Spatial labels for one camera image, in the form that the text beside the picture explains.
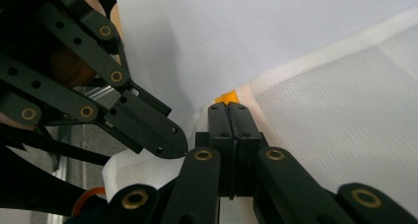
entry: yellow object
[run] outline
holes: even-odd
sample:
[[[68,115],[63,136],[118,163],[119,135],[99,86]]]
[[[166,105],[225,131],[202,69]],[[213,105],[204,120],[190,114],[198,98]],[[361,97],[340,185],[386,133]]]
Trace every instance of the yellow object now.
[[[229,103],[239,103],[236,91],[222,95],[220,98],[215,99],[215,103],[224,103],[225,105]]]

